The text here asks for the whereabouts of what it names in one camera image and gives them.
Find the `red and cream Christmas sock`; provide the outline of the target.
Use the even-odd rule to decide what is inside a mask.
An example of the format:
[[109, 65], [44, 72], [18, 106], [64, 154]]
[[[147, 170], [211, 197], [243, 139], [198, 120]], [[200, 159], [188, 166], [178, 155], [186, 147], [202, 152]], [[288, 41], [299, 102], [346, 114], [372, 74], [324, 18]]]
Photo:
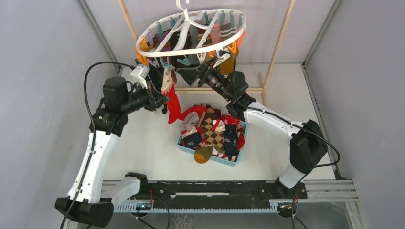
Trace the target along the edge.
[[164, 69], [161, 87], [161, 93], [169, 98], [168, 102], [166, 103], [169, 112], [168, 124], [172, 124], [177, 121], [181, 115], [181, 106], [175, 92], [175, 83], [171, 74], [171, 69]]

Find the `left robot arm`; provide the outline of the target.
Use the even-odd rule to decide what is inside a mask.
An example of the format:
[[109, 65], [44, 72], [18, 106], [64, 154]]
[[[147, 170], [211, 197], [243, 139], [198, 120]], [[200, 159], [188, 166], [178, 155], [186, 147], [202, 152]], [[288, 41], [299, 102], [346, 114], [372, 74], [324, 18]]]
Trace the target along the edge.
[[125, 200], [133, 195], [143, 199], [149, 194], [144, 183], [147, 177], [137, 173], [128, 173], [110, 189], [102, 190], [108, 161], [128, 123], [128, 114], [140, 109], [155, 111], [169, 100], [150, 81], [135, 90], [123, 77], [107, 79], [103, 94], [99, 107], [90, 115], [89, 141], [75, 182], [54, 206], [64, 219], [100, 228], [109, 224], [114, 208]]

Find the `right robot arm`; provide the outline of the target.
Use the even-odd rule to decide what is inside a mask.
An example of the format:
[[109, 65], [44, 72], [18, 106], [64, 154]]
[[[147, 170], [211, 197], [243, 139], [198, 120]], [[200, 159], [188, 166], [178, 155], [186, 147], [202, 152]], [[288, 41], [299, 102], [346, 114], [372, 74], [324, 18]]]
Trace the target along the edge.
[[331, 145], [324, 139], [319, 124], [313, 120], [293, 120], [265, 107], [247, 93], [249, 85], [243, 72], [222, 74], [213, 61], [179, 68], [176, 72], [190, 86], [207, 85], [217, 92], [228, 101], [226, 109], [232, 117], [266, 128], [286, 140], [289, 165], [276, 180], [279, 197], [289, 198], [301, 179], [321, 166], [319, 162]]

